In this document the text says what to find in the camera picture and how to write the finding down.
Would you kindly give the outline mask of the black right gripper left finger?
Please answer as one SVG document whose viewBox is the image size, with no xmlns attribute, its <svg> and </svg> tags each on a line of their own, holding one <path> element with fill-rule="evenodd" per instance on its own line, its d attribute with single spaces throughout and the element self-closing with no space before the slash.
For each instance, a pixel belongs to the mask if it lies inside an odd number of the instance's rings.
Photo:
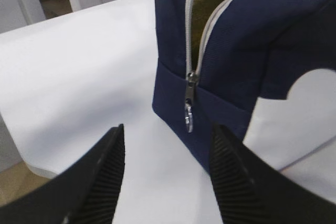
<svg viewBox="0 0 336 224">
<path fill-rule="evenodd" d="M 1 223 L 112 223 L 125 169 L 124 126 L 66 171 L 1 207 Z"/>
</svg>

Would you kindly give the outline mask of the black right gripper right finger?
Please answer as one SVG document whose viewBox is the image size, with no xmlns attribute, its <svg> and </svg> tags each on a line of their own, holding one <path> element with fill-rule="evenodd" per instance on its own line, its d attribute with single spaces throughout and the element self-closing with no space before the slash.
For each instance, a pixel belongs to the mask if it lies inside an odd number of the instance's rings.
<svg viewBox="0 0 336 224">
<path fill-rule="evenodd" d="M 280 174 L 215 124 L 209 174 L 223 223 L 335 223 L 335 204 Z"/>
</svg>

